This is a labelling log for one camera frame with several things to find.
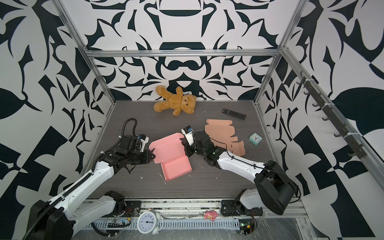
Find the pink cardboard box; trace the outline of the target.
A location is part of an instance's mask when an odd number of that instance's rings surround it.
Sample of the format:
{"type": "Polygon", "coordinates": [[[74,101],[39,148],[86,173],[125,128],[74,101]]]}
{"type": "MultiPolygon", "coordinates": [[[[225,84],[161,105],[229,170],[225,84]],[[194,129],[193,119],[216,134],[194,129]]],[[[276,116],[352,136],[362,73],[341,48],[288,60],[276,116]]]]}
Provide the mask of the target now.
{"type": "Polygon", "coordinates": [[[152,142],[149,149],[156,156],[154,162],[160,164],[165,181],[171,181],[192,172],[182,139],[184,135],[175,133],[152,142]]]}

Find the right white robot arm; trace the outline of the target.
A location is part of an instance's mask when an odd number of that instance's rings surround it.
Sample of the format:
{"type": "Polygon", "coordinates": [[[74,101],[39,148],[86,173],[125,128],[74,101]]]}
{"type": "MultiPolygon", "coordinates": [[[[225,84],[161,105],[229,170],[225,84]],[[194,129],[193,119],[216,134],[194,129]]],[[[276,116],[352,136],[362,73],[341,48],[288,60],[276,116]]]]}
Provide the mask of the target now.
{"type": "Polygon", "coordinates": [[[261,163],[239,157],[226,147],[215,146],[206,132],[194,133],[189,126],[182,129],[182,134],[188,157],[197,154],[211,167],[235,173],[255,184],[255,189],[245,189],[237,196],[235,206],[238,211],[266,207],[274,214],[282,215],[287,206],[295,202],[293,197],[301,197],[298,185],[278,163],[261,163]]]}

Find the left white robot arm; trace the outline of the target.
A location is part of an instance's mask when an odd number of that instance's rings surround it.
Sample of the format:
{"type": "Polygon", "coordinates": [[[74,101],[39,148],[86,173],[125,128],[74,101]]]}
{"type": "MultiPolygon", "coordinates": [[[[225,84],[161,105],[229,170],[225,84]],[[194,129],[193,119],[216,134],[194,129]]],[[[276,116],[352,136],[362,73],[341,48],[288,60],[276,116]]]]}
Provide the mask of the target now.
{"type": "Polygon", "coordinates": [[[95,220],[124,211],[125,198],[114,191],[86,207],[80,205],[121,169],[130,173],[137,165],[148,164],[155,158],[153,151],[146,149],[149,137],[136,135],[136,127],[131,135],[125,135],[125,128],[123,124],[119,140],[101,152],[79,180],[49,201],[38,201],[31,207],[25,240],[70,240],[95,220]]]}

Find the peach flat cardboard box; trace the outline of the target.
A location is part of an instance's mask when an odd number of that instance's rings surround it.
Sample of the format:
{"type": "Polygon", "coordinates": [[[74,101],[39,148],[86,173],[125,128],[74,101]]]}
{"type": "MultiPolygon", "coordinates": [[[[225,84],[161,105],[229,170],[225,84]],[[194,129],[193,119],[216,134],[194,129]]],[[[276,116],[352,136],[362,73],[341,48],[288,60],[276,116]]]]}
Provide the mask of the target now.
{"type": "Polygon", "coordinates": [[[235,127],[231,120],[207,119],[205,132],[209,135],[214,145],[227,149],[230,153],[242,157],[246,154],[245,144],[235,136],[235,127]]]}

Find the brown teddy bear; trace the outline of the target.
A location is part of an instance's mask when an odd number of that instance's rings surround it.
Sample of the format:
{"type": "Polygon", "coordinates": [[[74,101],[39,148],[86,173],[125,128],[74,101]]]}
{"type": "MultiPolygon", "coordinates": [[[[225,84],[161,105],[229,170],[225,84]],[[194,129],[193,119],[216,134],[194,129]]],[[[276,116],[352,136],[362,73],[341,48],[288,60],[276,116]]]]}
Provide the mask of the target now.
{"type": "Polygon", "coordinates": [[[165,99],[154,105],[154,110],[158,113],[164,110],[173,110],[173,116],[179,116],[181,112],[193,114],[195,112],[197,97],[194,95],[184,95],[181,87],[176,88],[176,93],[169,92],[165,86],[157,86],[156,93],[165,99]]]}

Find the black remote control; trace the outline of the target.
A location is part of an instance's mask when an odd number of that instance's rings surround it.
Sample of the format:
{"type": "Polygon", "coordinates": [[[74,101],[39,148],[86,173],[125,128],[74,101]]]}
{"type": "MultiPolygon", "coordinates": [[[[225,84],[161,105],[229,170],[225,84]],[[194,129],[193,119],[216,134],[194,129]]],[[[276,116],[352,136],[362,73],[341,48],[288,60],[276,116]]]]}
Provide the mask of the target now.
{"type": "Polygon", "coordinates": [[[246,117],[247,117],[244,114],[241,114],[241,113],[229,110],[229,109],[223,109],[222,113],[225,114],[225,115],[229,115],[229,116],[232,116],[234,118],[240,119],[240,120],[245,120],[246,117]]]}

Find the small teal alarm clock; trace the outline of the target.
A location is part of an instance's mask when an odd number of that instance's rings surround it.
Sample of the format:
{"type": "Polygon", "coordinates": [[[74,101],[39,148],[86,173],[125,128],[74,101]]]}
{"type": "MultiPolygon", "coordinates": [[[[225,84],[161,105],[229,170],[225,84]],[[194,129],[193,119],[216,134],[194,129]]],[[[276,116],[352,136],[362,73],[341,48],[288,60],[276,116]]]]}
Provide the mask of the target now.
{"type": "Polygon", "coordinates": [[[257,146],[262,140],[263,140],[263,138],[260,135],[258,135],[257,133],[253,133],[249,137],[249,141],[251,143],[253,143],[255,146],[257,146]]]}

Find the white round alarm clock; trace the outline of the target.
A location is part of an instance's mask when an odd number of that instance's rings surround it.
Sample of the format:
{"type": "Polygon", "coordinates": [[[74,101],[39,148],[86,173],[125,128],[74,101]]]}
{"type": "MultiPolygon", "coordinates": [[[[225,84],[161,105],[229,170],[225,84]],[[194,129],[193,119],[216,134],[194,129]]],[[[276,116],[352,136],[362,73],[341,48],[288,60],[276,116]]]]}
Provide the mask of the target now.
{"type": "Polygon", "coordinates": [[[142,234],[156,235],[164,227],[164,218],[158,212],[146,211],[137,219],[137,229],[142,234]]]}

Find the small pink toy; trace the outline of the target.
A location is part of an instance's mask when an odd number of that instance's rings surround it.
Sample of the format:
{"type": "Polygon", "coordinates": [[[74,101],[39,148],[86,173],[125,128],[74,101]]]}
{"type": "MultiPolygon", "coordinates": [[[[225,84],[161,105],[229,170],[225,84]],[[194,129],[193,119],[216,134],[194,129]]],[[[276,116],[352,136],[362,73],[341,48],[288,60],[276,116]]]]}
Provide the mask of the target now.
{"type": "Polygon", "coordinates": [[[204,213],[204,220],[210,220],[212,222],[218,217],[218,213],[216,211],[206,211],[204,213]]]}

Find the green circuit board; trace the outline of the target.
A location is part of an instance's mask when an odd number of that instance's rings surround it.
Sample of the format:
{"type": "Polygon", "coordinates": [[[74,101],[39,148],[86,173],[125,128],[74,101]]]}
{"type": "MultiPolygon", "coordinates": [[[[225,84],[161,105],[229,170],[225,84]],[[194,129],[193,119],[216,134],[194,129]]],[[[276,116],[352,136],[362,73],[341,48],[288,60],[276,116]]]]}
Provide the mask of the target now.
{"type": "Polygon", "coordinates": [[[242,221],[239,221],[239,224],[240,224],[240,234],[245,236],[251,234],[254,230],[256,230],[258,226],[255,220],[250,222],[242,220],[242,221]]]}

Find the grey wall hook rail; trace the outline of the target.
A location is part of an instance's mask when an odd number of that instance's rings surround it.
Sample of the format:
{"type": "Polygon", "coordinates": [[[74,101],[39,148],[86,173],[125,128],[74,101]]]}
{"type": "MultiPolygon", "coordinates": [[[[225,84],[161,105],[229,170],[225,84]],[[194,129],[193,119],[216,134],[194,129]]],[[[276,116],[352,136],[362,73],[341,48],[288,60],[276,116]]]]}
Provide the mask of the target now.
{"type": "Polygon", "coordinates": [[[302,76],[298,84],[302,85],[307,90],[305,95],[311,96],[315,100],[313,107],[324,112],[326,117],[323,118],[323,121],[330,121],[333,124],[337,130],[334,137],[343,138],[351,148],[352,153],[349,153],[348,155],[350,157],[358,157],[359,159],[367,157],[368,150],[366,149],[361,135],[350,126],[346,117],[344,117],[336,104],[333,103],[328,95],[319,87],[317,82],[314,79],[307,79],[302,76]]]}

